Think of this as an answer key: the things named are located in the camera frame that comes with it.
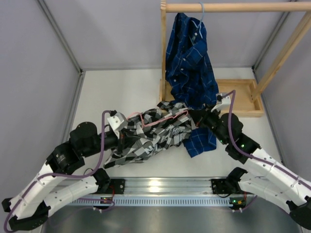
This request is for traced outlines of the pink wire hanger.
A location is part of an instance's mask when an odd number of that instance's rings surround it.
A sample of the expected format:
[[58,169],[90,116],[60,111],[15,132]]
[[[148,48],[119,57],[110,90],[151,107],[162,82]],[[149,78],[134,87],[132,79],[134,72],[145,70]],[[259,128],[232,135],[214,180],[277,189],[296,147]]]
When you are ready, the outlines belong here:
[[185,111],[182,111],[176,115],[171,115],[171,116],[165,116],[163,118],[161,118],[160,120],[157,120],[157,121],[154,121],[154,122],[151,122],[151,123],[148,123],[148,124],[145,124],[144,123],[144,120],[143,120],[143,117],[142,117],[142,113],[141,112],[134,112],[132,113],[131,115],[129,115],[127,117],[127,120],[129,120],[131,117],[135,117],[135,116],[139,116],[140,120],[141,120],[141,128],[146,128],[146,127],[151,127],[151,126],[154,126],[158,123],[161,123],[161,122],[164,122],[166,120],[169,120],[169,119],[176,119],[178,118],[179,116],[182,116],[182,115],[185,115],[187,116],[189,114],[188,110],[185,110]]

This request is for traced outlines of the black white checkered shirt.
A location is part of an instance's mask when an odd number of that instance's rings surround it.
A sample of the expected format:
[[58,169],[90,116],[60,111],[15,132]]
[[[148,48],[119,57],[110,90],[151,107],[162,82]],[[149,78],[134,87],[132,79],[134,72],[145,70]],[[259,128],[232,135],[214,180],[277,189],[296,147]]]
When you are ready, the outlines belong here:
[[[143,112],[142,117],[144,123],[148,124],[185,110],[189,108],[182,102],[161,101],[156,108]],[[180,146],[185,139],[190,137],[191,131],[192,118],[189,114],[143,129],[139,116],[133,116],[127,120],[127,126],[121,131],[125,134],[124,150],[122,152],[111,150],[104,168],[128,163],[143,163],[163,150]]]

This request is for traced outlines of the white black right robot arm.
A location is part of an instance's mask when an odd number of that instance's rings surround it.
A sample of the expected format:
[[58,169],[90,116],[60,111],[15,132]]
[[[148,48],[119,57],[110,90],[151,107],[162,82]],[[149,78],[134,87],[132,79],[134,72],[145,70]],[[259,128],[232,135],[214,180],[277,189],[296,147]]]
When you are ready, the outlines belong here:
[[232,193],[255,194],[285,211],[305,229],[311,228],[311,183],[269,155],[256,141],[242,132],[235,114],[191,110],[195,125],[209,129],[226,146],[228,155],[243,164],[226,178]]

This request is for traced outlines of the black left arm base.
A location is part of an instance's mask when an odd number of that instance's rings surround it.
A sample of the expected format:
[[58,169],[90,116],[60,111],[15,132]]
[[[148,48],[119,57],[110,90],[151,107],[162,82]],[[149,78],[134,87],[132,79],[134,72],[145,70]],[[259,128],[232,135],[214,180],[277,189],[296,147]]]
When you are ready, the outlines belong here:
[[101,203],[105,203],[108,200],[113,200],[115,195],[123,195],[125,190],[125,179],[113,178],[109,183],[99,187],[99,189],[94,193],[96,195],[102,195]]

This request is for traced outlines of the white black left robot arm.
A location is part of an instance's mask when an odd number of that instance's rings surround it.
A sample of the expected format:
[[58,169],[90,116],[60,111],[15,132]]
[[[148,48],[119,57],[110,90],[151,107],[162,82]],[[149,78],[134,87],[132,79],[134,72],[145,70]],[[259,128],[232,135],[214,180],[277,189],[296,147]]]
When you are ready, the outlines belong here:
[[123,149],[125,134],[117,120],[108,124],[107,132],[98,133],[91,122],[83,122],[70,132],[69,140],[48,156],[41,170],[14,198],[2,201],[7,212],[4,231],[31,231],[43,225],[63,206],[89,194],[122,194],[124,179],[111,179],[99,164],[84,175],[74,172],[85,165],[84,158],[104,151]]

